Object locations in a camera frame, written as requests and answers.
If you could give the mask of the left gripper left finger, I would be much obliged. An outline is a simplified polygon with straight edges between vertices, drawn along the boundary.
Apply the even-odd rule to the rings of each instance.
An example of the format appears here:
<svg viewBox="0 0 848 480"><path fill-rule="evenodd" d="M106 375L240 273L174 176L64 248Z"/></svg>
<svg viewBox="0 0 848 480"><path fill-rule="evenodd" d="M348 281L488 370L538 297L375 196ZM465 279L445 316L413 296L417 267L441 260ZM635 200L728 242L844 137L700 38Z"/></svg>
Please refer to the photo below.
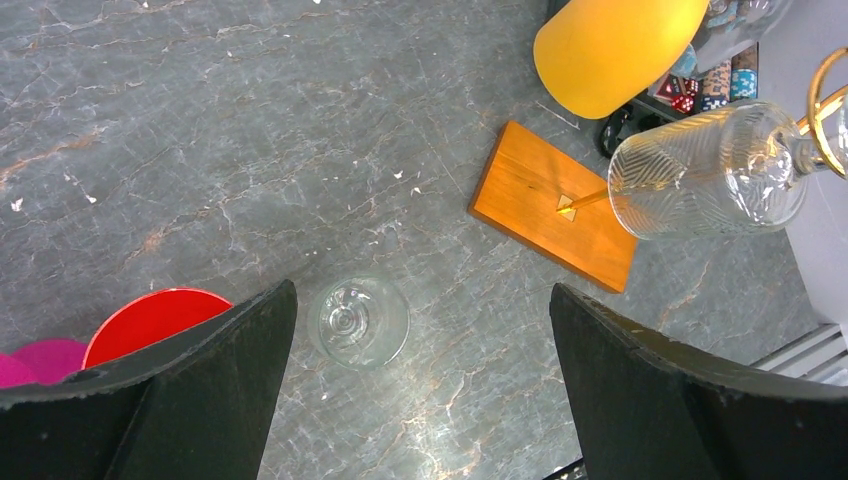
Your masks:
<svg viewBox="0 0 848 480"><path fill-rule="evenodd" d="M298 311L285 280L182 333L1 393L5 479L254 479Z"/></svg>

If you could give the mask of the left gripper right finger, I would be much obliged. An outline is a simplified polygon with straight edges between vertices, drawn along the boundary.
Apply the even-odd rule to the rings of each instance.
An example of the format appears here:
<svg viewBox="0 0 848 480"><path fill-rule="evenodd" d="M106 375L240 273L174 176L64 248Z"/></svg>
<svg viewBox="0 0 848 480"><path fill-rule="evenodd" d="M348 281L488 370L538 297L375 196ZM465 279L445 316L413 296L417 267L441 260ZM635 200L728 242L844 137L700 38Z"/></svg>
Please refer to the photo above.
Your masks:
<svg viewBox="0 0 848 480"><path fill-rule="evenodd" d="M556 284L549 313L591 479L843 479L847 391L742 365Z"/></svg>

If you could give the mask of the red wine glass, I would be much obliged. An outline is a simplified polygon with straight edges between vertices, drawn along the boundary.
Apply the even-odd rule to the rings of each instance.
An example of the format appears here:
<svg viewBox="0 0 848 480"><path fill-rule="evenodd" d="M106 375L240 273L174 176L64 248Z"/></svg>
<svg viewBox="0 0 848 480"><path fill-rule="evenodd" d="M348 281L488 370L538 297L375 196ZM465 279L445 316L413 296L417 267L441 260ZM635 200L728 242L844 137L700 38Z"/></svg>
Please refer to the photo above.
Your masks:
<svg viewBox="0 0 848 480"><path fill-rule="evenodd" d="M224 297L192 287L169 288L121 307L96 330L81 367L124 357L199 325L233 307Z"/></svg>

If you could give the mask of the pink wine glass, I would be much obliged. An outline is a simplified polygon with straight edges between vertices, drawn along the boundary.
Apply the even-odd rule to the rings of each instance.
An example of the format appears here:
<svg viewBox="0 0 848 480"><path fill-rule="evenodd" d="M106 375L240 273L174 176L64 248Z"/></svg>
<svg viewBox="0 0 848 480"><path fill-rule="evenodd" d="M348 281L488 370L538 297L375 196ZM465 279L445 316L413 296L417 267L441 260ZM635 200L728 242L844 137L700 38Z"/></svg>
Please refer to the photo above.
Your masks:
<svg viewBox="0 0 848 480"><path fill-rule="evenodd" d="M1 354L1 388L28 384L53 385L81 370L87 346L72 339L29 343Z"/></svg>

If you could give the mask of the clear textured glass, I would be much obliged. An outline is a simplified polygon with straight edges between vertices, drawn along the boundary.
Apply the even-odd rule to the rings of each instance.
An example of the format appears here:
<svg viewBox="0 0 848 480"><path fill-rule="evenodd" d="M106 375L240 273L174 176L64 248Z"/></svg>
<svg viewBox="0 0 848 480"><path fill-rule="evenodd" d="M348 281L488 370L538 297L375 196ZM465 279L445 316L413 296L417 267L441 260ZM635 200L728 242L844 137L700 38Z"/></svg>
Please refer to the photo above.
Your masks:
<svg viewBox="0 0 848 480"><path fill-rule="evenodd" d="M393 361L410 331L408 302L389 279L374 273L347 276L326 286L308 310L308 332L317 350L352 370L374 370Z"/></svg>

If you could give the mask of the gold wire glass rack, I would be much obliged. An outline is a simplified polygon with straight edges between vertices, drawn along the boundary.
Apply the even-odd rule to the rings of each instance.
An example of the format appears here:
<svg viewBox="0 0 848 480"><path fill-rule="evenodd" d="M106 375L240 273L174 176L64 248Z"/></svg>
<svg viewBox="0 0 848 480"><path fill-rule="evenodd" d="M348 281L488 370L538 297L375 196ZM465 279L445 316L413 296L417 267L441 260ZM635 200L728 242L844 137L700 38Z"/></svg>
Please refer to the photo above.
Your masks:
<svg viewBox="0 0 848 480"><path fill-rule="evenodd" d="M829 172L847 174L845 89L822 92L838 48L812 77L806 112L794 120L814 139ZM613 293L627 284L636 245L612 210L608 170L598 176L517 122L506 123L469 205L470 213Z"/></svg>

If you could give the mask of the yellow wine glass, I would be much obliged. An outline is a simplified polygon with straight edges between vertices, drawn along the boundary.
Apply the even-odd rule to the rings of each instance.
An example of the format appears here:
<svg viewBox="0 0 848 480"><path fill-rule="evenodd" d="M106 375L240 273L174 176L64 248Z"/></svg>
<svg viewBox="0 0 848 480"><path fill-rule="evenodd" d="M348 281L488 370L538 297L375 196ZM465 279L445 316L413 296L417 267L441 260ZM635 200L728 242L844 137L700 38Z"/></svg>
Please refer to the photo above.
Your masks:
<svg viewBox="0 0 848 480"><path fill-rule="evenodd" d="M601 119L670 69L707 8L706 1L569 1L536 34L537 74L566 110Z"/></svg>

